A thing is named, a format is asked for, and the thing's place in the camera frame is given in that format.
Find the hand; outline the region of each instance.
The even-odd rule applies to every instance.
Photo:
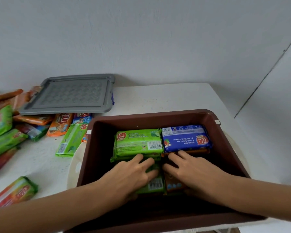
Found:
[[[100,192],[103,194],[104,212],[111,211],[129,200],[136,199],[135,192],[158,175],[158,170],[145,172],[154,164],[154,159],[148,158],[140,163],[142,159],[143,155],[137,154],[128,162],[121,161],[101,179],[94,182],[99,185]]]
[[[191,189],[185,190],[188,195],[222,205],[220,192],[224,184],[233,177],[232,175],[206,159],[195,158],[182,150],[178,152],[178,155],[170,153],[168,158],[179,168],[164,164],[163,170],[190,187]]]

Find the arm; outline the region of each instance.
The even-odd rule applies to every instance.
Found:
[[[236,211],[291,221],[291,186],[233,176],[184,151],[168,157],[179,168],[164,164],[163,169],[191,188],[187,194]]]
[[[141,154],[118,163],[101,179],[48,197],[0,208],[0,232],[58,232],[95,219],[136,198],[134,193],[158,174],[145,171]]]

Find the bin lid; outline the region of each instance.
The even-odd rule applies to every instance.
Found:
[[[113,74],[86,74],[45,79],[22,115],[105,113],[112,107]]]

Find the storage bin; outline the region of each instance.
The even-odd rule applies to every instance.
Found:
[[[88,126],[92,133],[88,137],[78,186],[98,180],[114,166],[110,158],[117,131],[194,124],[204,125],[213,143],[211,152],[202,157],[225,172],[250,178],[216,120],[216,115],[209,110],[94,118]],[[156,233],[263,219],[186,195],[151,196],[138,198],[67,232]]]

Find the white table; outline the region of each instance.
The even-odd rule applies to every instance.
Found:
[[[112,110],[96,116],[191,109],[213,111],[221,122],[222,130],[227,132],[242,150],[247,160],[251,177],[257,180],[279,183],[209,84],[181,83],[119,87],[114,88],[113,96],[115,105]],[[36,198],[64,191],[71,158],[54,155],[61,140],[61,137],[44,137],[37,143],[26,141],[23,144],[23,148],[0,171],[0,191],[19,176],[24,175],[39,184],[40,190]],[[192,229],[190,232],[225,229],[250,224],[257,224],[257,222],[198,228]]]

